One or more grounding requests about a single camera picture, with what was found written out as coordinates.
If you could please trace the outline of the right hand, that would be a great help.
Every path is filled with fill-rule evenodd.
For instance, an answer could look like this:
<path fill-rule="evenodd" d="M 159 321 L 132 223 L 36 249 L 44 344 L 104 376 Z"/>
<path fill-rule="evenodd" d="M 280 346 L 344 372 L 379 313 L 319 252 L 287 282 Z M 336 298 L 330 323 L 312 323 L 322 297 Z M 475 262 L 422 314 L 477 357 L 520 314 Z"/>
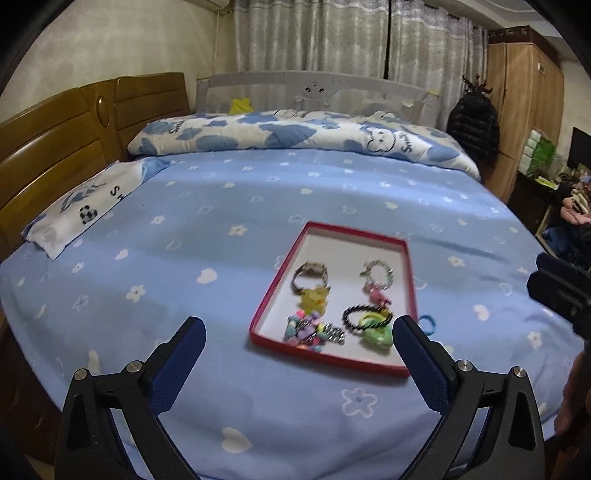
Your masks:
<path fill-rule="evenodd" d="M 567 382 L 563 398 L 554 421 L 555 435 L 562 444 L 574 443 L 590 428 L 590 341 L 584 343 L 577 355 Z"/>

